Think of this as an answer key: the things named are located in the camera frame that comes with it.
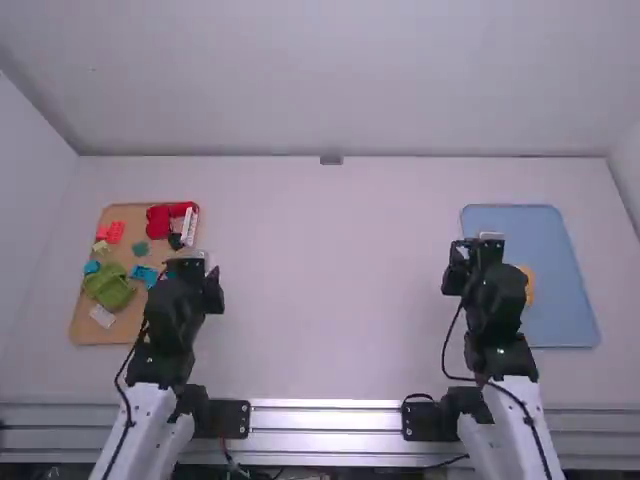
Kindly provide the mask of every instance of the cork board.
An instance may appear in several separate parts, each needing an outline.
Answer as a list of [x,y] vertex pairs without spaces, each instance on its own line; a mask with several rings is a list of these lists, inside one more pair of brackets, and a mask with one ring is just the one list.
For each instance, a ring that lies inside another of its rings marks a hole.
[[[130,272],[135,265],[144,265],[161,271],[163,269],[162,262],[167,258],[176,256],[177,252],[171,249],[166,239],[150,240],[145,232],[147,208],[159,203],[178,202],[113,204],[105,208],[96,224],[96,230],[98,225],[110,225],[114,221],[123,221],[126,225],[122,239],[117,245],[109,245],[111,252],[104,256],[91,252],[93,238],[89,239],[87,260],[90,258],[96,259],[101,263],[116,261],[127,272]],[[131,246],[141,241],[146,241],[149,244],[150,251],[147,256],[136,257]],[[143,282],[130,279],[129,283],[136,287],[136,293],[123,310],[115,313],[116,320],[109,328],[104,328],[89,316],[89,312],[96,305],[96,301],[89,298],[82,290],[82,285],[80,285],[78,301],[69,325],[69,339],[72,343],[75,345],[133,343],[142,323],[144,306],[147,302],[147,289]]]

